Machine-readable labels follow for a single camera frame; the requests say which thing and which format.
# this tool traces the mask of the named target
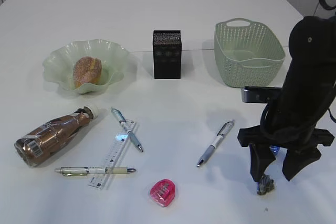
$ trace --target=silver pen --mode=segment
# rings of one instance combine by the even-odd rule
[[[202,157],[199,159],[197,163],[197,167],[200,167],[202,164],[206,163],[208,159],[215,152],[216,148],[220,145],[226,135],[230,132],[230,130],[235,125],[235,120],[231,120],[223,125],[220,131],[217,133],[216,139],[212,142],[212,144],[206,149]]]
[[[128,174],[137,170],[128,167],[61,167],[56,168],[55,173],[63,176],[86,176],[89,174]]]
[[[130,141],[136,146],[136,148],[143,152],[142,145],[140,144],[139,140],[135,136],[135,134],[130,130],[129,126],[127,125],[126,119],[123,117],[121,112],[113,107],[111,107],[111,112],[114,115],[115,119],[120,123],[121,127],[124,129],[124,131],[127,133]]]

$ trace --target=copper bottle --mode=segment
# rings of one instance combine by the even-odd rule
[[[17,140],[14,146],[28,166],[38,166],[66,146],[98,113],[96,106],[85,106],[41,125]]]

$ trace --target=pink pencil sharpener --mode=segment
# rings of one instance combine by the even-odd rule
[[[152,187],[149,194],[156,203],[166,207],[175,197],[175,185],[169,179],[160,180]]]

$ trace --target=bread roll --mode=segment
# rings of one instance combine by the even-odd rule
[[[101,75],[101,61],[91,57],[79,59],[73,68],[75,87],[84,83],[97,84]]]

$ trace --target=ruler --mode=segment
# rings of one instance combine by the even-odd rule
[[[126,120],[128,126],[130,127],[131,131],[134,132],[136,127],[136,121]],[[111,144],[109,151],[107,152],[106,156],[101,162],[101,166],[103,167],[115,167],[119,157],[122,154],[122,151],[124,150],[126,144],[128,142],[128,135],[126,132],[120,132],[118,133],[113,143]],[[98,174],[91,178],[88,186],[93,187],[99,190],[104,189],[107,181],[109,180],[111,174]]]

